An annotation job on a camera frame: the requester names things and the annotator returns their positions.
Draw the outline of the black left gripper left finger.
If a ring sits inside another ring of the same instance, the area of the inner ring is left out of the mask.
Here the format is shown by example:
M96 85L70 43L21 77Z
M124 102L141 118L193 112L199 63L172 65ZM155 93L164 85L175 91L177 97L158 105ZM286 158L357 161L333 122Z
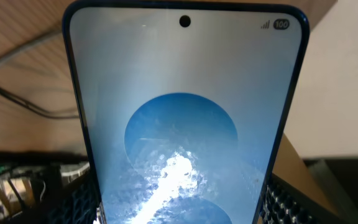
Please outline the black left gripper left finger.
M47 214L47 224L93 224L97 219L94 185L89 177L71 182L68 194Z

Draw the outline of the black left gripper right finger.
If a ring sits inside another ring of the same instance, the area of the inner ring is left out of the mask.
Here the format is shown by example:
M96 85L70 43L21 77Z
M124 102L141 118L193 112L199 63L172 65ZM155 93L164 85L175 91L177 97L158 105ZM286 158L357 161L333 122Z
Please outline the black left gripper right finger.
M262 224L327 224L331 213L273 174L259 213Z

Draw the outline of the blue Samsung smartphone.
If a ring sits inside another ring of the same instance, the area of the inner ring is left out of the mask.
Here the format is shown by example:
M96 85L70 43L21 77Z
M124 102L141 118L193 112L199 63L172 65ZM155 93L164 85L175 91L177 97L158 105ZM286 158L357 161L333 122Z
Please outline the blue Samsung smartphone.
M284 4L75 1L64 12L106 223L256 223L310 25Z

